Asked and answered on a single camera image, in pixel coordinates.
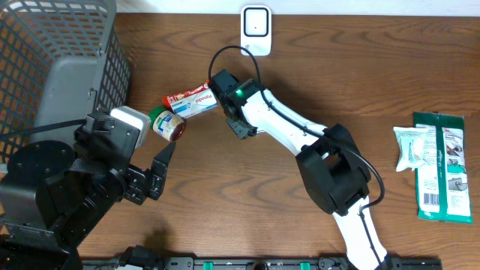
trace basket bottom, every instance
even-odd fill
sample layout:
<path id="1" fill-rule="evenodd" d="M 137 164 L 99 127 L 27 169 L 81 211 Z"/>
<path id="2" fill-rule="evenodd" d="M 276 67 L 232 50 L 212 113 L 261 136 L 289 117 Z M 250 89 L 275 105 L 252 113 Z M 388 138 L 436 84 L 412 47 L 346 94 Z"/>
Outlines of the basket bottom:
<path id="1" fill-rule="evenodd" d="M 84 119 L 93 112 L 95 92 L 91 92 L 98 60 L 64 57 L 50 68 L 35 117 L 34 126 Z M 72 146 L 78 126 L 32 134 L 30 142 L 59 140 Z"/>

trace white packet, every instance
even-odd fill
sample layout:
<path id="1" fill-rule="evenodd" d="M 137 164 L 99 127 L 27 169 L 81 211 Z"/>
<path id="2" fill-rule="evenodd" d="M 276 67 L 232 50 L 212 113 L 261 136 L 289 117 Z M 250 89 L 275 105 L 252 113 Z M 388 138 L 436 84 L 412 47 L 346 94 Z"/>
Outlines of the white packet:
<path id="1" fill-rule="evenodd" d="M 393 127 L 393 131 L 400 148 L 397 172 L 401 172 L 406 168 L 412 168 L 413 170 L 427 163 L 424 159 L 423 149 L 428 132 L 427 128 Z"/>

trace wood grain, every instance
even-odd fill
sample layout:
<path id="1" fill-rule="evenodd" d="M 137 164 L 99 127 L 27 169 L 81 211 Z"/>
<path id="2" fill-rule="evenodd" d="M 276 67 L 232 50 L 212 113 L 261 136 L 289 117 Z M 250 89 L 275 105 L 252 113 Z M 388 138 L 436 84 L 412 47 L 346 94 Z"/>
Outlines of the wood grain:
<path id="1" fill-rule="evenodd" d="M 480 226 L 417 218 L 415 176 L 395 172 L 394 126 L 413 111 L 466 117 L 466 167 L 474 218 L 480 197 L 479 18 L 274 16 L 262 81 L 287 106 L 325 125 L 341 123 L 379 170 L 385 200 L 372 208 L 381 242 L 404 256 L 478 269 Z M 204 82 L 223 46 L 239 44 L 239 17 L 119 14 L 116 29 L 134 65 L 129 105 L 147 113 L 164 95 Z M 214 71 L 254 75 L 239 51 Z M 158 201 L 114 205 L 79 252 L 109 257 L 129 245 L 198 257 L 318 257 L 346 252 L 334 219 L 309 199 L 294 157 L 267 134 L 237 139 L 221 108 L 189 118 Z M 150 166 L 167 142 L 154 133 L 133 163 Z M 370 184 L 372 197 L 378 195 Z"/>

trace laundry basket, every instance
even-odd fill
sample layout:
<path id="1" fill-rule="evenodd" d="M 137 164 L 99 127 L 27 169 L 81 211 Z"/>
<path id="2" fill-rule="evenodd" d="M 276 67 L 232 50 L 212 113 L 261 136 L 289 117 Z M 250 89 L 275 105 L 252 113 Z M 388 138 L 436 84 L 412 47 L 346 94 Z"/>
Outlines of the laundry basket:
<path id="1" fill-rule="evenodd" d="M 0 0 L 0 133 L 85 118 L 125 104 L 131 69 L 115 0 Z M 74 143 L 66 127 L 0 142 L 0 163 L 28 141 Z"/>

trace white device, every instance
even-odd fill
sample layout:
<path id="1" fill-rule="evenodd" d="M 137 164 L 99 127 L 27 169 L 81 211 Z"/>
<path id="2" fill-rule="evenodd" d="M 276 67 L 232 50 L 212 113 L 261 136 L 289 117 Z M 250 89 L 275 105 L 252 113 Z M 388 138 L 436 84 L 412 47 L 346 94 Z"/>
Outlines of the white device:
<path id="1" fill-rule="evenodd" d="M 128 106 L 121 106 L 112 109 L 110 116 L 137 128 L 140 131 L 140 134 L 138 135 L 135 149 L 143 146 L 147 138 L 147 133 L 149 132 L 150 124 L 152 123 L 152 120 L 148 115 L 136 111 Z"/>
<path id="2" fill-rule="evenodd" d="M 241 9 L 240 46 L 254 56 L 267 56 L 272 50 L 272 11 L 265 5 L 248 5 Z"/>
<path id="3" fill-rule="evenodd" d="M 310 131 L 315 131 L 316 133 L 323 135 L 323 130 L 326 126 L 308 121 L 298 113 L 292 111 L 278 101 L 268 89 L 264 90 L 264 94 L 267 101 L 271 102 L 271 105 L 281 111 L 285 116 L 288 116 L 302 126 L 306 126 Z M 244 117 L 250 125 L 270 134 L 277 141 L 287 147 L 295 156 L 302 151 L 302 146 L 309 146 L 318 140 L 317 137 L 304 133 L 301 129 L 283 119 L 272 109 L 269 109 L 269 106 L 263 100 L 260 91 L 249 97 L 247 103 L 241 109 Z M 360 207 L 367 204 L 368 196 L 353 204 L 348 209 L 347 215 L 342 217 L 337 213 L 333 214 L 346 243 L 346 256 L 349 261 L 360 270 L 373 270 L 378 267 L 377 258 L 371 249 L 362 219 L 359 216 Z M 366 208 L 363 211 L 363 214 L 373 246 L 382 262 L 385 260 L 387 251 L 378 239 L 369 209 Z"/>

